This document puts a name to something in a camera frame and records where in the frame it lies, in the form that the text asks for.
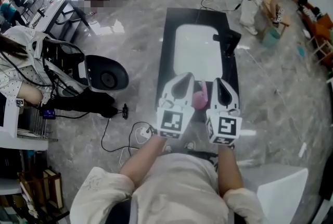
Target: wire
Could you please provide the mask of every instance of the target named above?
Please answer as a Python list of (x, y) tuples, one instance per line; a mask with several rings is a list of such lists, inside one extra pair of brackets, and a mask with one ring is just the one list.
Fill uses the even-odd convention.
[(120, 149), (128, 148), (128, 150), (129, 150), (129, 154), (130, 154), (130, 156), (132, 156), (132, 155), (131, 155), (131, 152), (130, 152), (130, 148), (131, 148), (131, 149), (136, 149), (136, 150), (139, 149), (139, 148), (137, 148), (137, 147), (132, 147), (132, 146), (131, 146), (131, 134), (132, 134), (132, 132), (133, 132), (134, 126), (137, 125), (137, 124), (139, 124), (139, 123), (145, 123), (145, 124), (148, 124), (148, 125), (149, 125), (149, 128), (150, 128), (152, 131), (154, 130), (154, 128), (152, 127), (152, 125), (150, 125), (148, 122), (145, 122), (145, 121), (139, 121), (139, 122), (136, 122), (136, 123), (134, 123), (134, 124), (132, 125), (131, 132), (129, 133), (129, 145), (128, 145), (128, 146), (122, 146), (122, 147), (119, 147), (119, 148), (116, 148), (116, 149), (113, 149), (113, 150), (107, 150), (107, 149), (105, 149), (104, 146), (103, 146), (103, 139), (104, 139), (105, 134), (106, 134), (106, 131), (107, 131), (107, 129), (108, 129), (110, 119), (111, 119), (111, 118), (108, 119), (108, 123), (106, 124), (105, 130), (104, 130), (104, 133), (103, 133), (103, 136), (102, 136), (102, 138), (101, 138), (101, 140), (100, 140), (100, 146), (102, 147), (102, 149), (103, 149), (104, 151), (106, 151), (106, 152), (109, 152), (109, 153), (116, 152), (116, 151), (118, 151), (118, 150), (120, 150)]
[(52, 87), (52, 85), (44, 85), (44, 84), (39, 84), (36, 82), (33, 82), (32, 80), (29, 80), (22, 72), (21, 70), (19, 70), (19, 68), (7, 57), (4, 55), (4, 53), (2, 51), (0, 51), (0, 54), (16, 69), (17, 72), (19, 72), (19, 74), (24, 77), (24, 79), (36, 86), (40, 86), (40, 87)]
[(68, 117), (68, 116), (61, 116), (61, 115), (54, 115), (55, 117), (60, 117), (60, 118), (70, 118), (70, 119), (78, 119), (78, 118), (82, 118), (86, 115), (88, 115), (90, 112), (84, 113), (83, 115), (80, 115), (78, 117)]
[(140, 127), (140, 128), (137, 128), (136, 130), (135, 130), (135, 139), (136, 139), (136, 142), (138, 143), (138, 144), (145, 144), (149, 139), (146, 139), (145, 141), (143, 141), (143, 142), (139, 142), (139, 140), (138, 140), (138, 138), (137, 138), (137, 131), (138, 130), (140, 130), (140, 132), (142, 132), (142, 129), (144, 129), (145, 127), (144, 126), (142, 126), (142, 127)]
[[(139, 150), (139, 148), (136, 148), (136, 147), (129, 147), (130, 149), (135, 149), (135, 150)], [(121, 163), (121, 158), (123, 157), (123, 153), (124, 153), (124, 150), (126, 148), (123, 148), (123, 150), (121, 150), (121, 154), (120, 154), (120, 157), (119, 157), (119, 165), (122, 167), (123, 166), (123, 163)]]
[(204, 8), (204, 9), (209, 9), (209, 10), (212, 10), (212, 11), (215, 11), (215, 12), (233, 12), (233, 11), (236, 11), (239, 7), (240, 7), (240, 5), (241, 5), (241, 2), (243, 1), (243, 0), (241, 0), (240, 1), (240, 3), (236, 6), (236, 8), (234, 9), (234, 10), (216, 10), (216, 9), (214, 9), (214, 8), (211, 8), (211, 7), (208, 7), (208, 6), (205, 6), (205, 5), (203, 5), (203, 1), (205, 1), (205, 0), (201, 0), (201, 2), (200, 2), (200, 5), (201, 5), (201, 7), (200, 7), (200, 10), (202, 9), (202, 8)]

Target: floor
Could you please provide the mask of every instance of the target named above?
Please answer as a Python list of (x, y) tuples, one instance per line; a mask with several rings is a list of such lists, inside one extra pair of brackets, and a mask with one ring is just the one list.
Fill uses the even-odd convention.
[[(232, 10), (241, 0), (209, 0), (206, 6)], [(126, 103), (128, 120), (121, 115), (110, 120), (104, 147), (112, 150), (128, 145), (132, 124), (156, 122), (154, 110), (156, 86), (168, 7), (200, 8), (201, 0), (129, 0), (120, 8), (107, 8), (89, 21), (97, 34), (82, 27), (76, 45), (86, 54), (103, 55), (120, 62), (130, 76), (127, 89), (112, 94), (118, 108)], [(236, 156), (241, 164), (282, 163), (307, 167), (309, 177), (293, 223), (307, 223), (315, 212), (322, 172), (333, 149), (331, 108), (326, 85), (327, 71), (310, 59), (311, 47), (305, 47), (303, 24), (296, 6), (287, 3), (292, 15), (289, 27), (278, 45), (266, 48), (260, 40), (239, 25), (240, 10), (227, 12), (230, 28), (242, 34), (235, 50), (240, 87), (242, 129), (254, 136), (242, 136), (236, 142)], [(258, 23), (264, 25), (258, 15)], [(298, 47), (305, 51), (300, 55)], [(64, 112), (79, 115), (76, 112)], [(49, 164), (62, 174), (63, 195), (70, 208), (80, 185), (94, 166), (118, 172), (121, 151), (108, 153), (100, 146), (106, 119), (89, 114), (78, 120), (58, 118), (53, 122), (49, 145)], [(215, 151), (207, 140), (202, 123), (192, 123), (183, 141), (195, 140), (198, 150)], [(299, 150), (308, 147), (302, 157)], [(137, 145), (134, 136), (132, 145)], [(124, 151), (122, 162), (128, 158)]]

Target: trash bin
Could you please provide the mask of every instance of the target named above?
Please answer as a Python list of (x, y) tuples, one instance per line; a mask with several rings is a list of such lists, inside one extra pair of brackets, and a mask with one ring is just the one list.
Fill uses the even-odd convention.
[(266, 29), (262, 44), (268, 48), (274, 47), (280, 40), (280, 34), (273, 27)]

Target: black cable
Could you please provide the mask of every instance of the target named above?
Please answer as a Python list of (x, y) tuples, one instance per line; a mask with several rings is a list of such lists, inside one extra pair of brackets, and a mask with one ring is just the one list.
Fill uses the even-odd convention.
[(19, 68), (12, 62), (10, 61), (10, 59), (4, 55), (4, 53), (2, 51), (0, 51), (0, 54), (16, 69), (17, 72), (19, 72), (19, 74), (24, 77), (24, 79), (36, 86), (40, 86), (40, 87), (52, 87), (52, 85), (44, 85), (44, 84), (39, 84), (39, 83), (36, 83), (36, 82), (33, 82), (32, 80), (29, 80), (22, 72), (21, 70), (19, 70)]
[(70, 119), (78, 119), (78, 118), (82, 118), (86, 115), (88, 115), (90, 112), (84, 113), (83, 115), (80, 115), (78, 117), (68, 117), (68, 116), (60, 116), (60, 115), (54, 115), (55, 117), (60, 117), (60, 118), (70, 118)]
[(128, 150), (129, 150), (129, 154), (130, 154), (130, 156), (132, 156), (132, 155), (131, 155), (131, 152), (130, 152), (130, 148), (133, 148), (133, 149), (139, 149), (139, 148), (137, 148), (137, 147), (132, 147), (132, 146), (131, 146), (131, 134), (132, 134), (132, 132), (133, 132), (134, 126), (137, 125), (137, 124), (139, 124), (139, 123), (145, 123), (145, 124), (148, 124), (148, 125), (149, 125), (149, 128), (151, 128), (151, 129), (153, 130), (152, 125), (150, 125), (148, 122), (145, 122), (145, 121), (139, 121), (139, 122), (136, 122), (136, 123), (134, 123), (134, 124), (132, 125), (131, 132), (129, 133), (129, 145), (128, 145), (128, 146), (122, 146), (122, 147), (119, 147), (119, 148), (117, 148), (117, 149), (107, 150), (107, 149), (105, 149), (104, 146), (103, 146), (103, 139), (104, 139), (104, 136), (105, 136), (105, 134), (106, 134), (106, 130), (107, 130), (108, 126), (109, 126), (109, 121), (110, 121), (110, 118), (108, 119), (108, 123), (106, 124), (106, 127), (105, 127), (105, 130), (104, 130), (104, 133), (103, 133), (102, 139), (100, 140), (100, 146), (102, 147), (102, 149), (103, 149), (104, 151), (106, 151), (106, 152), (109, 152), (109, 153), (113, 153), (113, 152), (115, 152), (115, 151), (118, 151), (118, 150), (121, 150), (121, 149), (124, 149), (124, 148), (128, 148)]
[(202, 8), (204, 8), (204, 9), (209, 9), (209, 10), (212, 10), (212, 11), (216, 11), (216, 12), (233, 12), (233, 11), (236, 11), (239, 7), (240, 7), (240, 5), (241, 5), (241, 2), (243, 1), (243, 0), (241, 0), (240, 1), (240, 3), (236, 6), (236, 8), (234, 9), (234, 10), (216, 10), (216, 9), (214, 9), (214, 8), (211, 8), (211, 7), (208, 7), (208, 6), (204, 6), (203, 5), (203, 1), (205, 1), (205, 0), (201, 0), (201, 2), (200, 2), (200, 5), (201, 5), (201, 7), (200, 7), (200, 10), (202, 9)]

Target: white sleeve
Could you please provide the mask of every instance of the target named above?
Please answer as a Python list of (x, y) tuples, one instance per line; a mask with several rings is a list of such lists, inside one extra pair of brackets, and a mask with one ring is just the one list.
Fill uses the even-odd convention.
[(247, 224), (268, 223), (255, 193), (244, 188), (229, 190), (224, 194), (223, 200), (232, 211), (243, 217)]
[(112, 207), (133, 191), (134, 183), (127, 176), (94, 167), (73, 201), (70, 221), (72, 224), (104, 223)]

